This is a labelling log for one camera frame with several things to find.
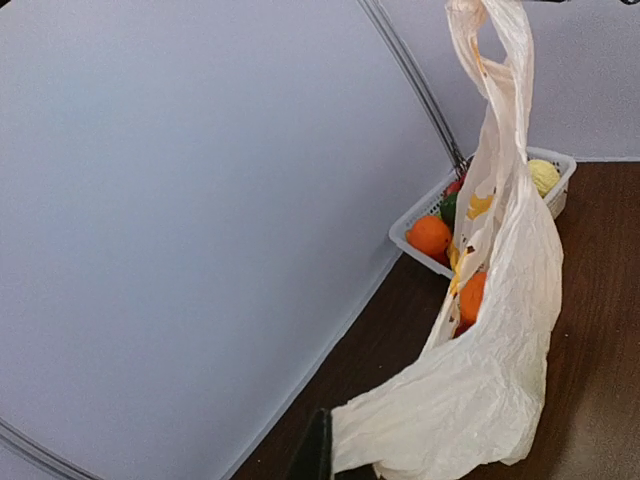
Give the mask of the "beige plastic bag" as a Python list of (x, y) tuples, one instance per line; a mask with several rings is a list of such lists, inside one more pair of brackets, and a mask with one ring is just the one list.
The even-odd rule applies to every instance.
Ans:
[[(528, 168), (532, 32), (519, 1), (451, 1), (447, 19), (487, 100), (458, 197), (454, 276), (419, 358), (332, 411), (333, 474), (369, 465), (387, 479), (458, 479), (514, 464), (544, 407), (563, 249)], [(483, 300), (465, 327), (459, 294), (478, 272), (487, 273)]]

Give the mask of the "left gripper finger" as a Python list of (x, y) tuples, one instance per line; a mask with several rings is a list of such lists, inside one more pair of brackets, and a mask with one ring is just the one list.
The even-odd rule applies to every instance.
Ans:
[(319, 409), (311, 418), (285, 479), (332, 479), (332, 440), (331, 411), (324, 408)]

